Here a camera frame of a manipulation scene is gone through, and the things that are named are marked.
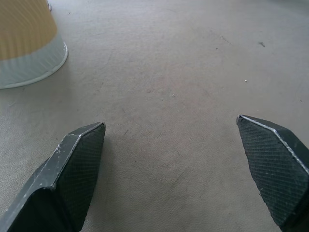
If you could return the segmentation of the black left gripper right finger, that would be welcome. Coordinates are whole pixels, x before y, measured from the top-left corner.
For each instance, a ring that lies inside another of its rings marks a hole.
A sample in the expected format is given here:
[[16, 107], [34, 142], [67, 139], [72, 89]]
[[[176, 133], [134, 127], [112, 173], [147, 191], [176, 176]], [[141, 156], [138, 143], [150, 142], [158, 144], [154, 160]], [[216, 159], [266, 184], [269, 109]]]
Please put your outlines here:
[[289, 129], [239, 115], [251, 176], [281, 232], [309, 232], [309, 149]]

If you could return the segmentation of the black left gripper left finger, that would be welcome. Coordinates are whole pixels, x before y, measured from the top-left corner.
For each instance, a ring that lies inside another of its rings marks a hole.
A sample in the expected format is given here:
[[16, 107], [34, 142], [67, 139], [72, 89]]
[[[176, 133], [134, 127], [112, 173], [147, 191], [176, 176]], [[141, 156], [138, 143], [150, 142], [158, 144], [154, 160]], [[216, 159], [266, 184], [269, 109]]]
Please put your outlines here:
[[0, 218], [0, 232], [80, 232], [101, 163], [103, 122], [68, 133]]

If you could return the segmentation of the yellow and white paper cup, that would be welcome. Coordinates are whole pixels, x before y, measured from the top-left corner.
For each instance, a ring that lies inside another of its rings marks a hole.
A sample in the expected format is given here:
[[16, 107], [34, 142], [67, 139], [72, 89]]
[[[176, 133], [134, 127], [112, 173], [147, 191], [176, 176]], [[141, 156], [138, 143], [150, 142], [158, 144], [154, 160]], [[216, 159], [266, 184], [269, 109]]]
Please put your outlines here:
[[0, 0], [0, 89], [41, 81], [68, 57], [48, 0]]

